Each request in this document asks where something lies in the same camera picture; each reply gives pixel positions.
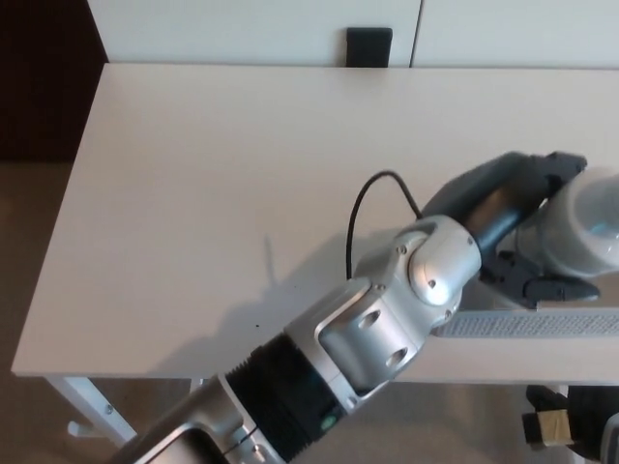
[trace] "black cable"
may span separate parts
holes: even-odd
[[[424,3],[426,0],[419,2],[419,11],[417,12],[417,24],[415,24],[415,36],[413,37],[413,50],[410,53],[409,68],[415,68],[415,54],[417,53],[417,43],[419,42],[419,32],[422,29],[422,17],[424,16]]]
[[[368,189],[371,187],[371,185],[374,182],[376,182],[381,177],[393,178],[398,183],[399,187],[402,190],[402,193],[404,193],[404,196],[406,197],[406,201],[408,201],[408,204],[411,210],[413,210],[413,213],[415,213],[415,216],[417,217],[417,219],[421,219],[422,217],[422,212],[417,206],[417,203],[415,203],[415,199],[413,198],[413,195],[410,194],[410,191],[408,190],[406,183],[397,174],[397,172],[389,171],[389,170],[380,171],[374,174],[373,176],[371,176],[368,179],[368,181],[364,184],[364,186],[361,188],[361,190],[359,191],[359,194],[357,195],[357,199],[355,200],[355,206],[352,207],[352,211],[350,212],[350,220],[348,221],[348,232],[346,234],[346,280],[352,277],[352,239],[355,233],[355,221],[357,220],[357,214],[359,213],[359,207],[361,206],[361,202],[363,201],[364,196],[368,192]]]

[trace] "white table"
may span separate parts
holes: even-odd
[[[343,281],[375,171],[424,204],[513,149],[619,168],[617,121],[618,72],[107,65],[13,370],[124,443],[133,430],[88,378],[240,362]],[[354,255],[411,219],[377,184]],[[617,355],[616,338],[431,338],[400,380],[618,384]]]

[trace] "floor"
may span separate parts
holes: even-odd
[[[45,250],[71,173],[68,164],[0,163],[0,462],[105,462],[105,439],[66,433],[79,421],[71,406],[11,363]],[[183,381],[97,382],[138,431],[182,398]],[[406,463],[567,463],[564,449],[532,452],[519,416],[523,387],[393,384],[297,461]]]

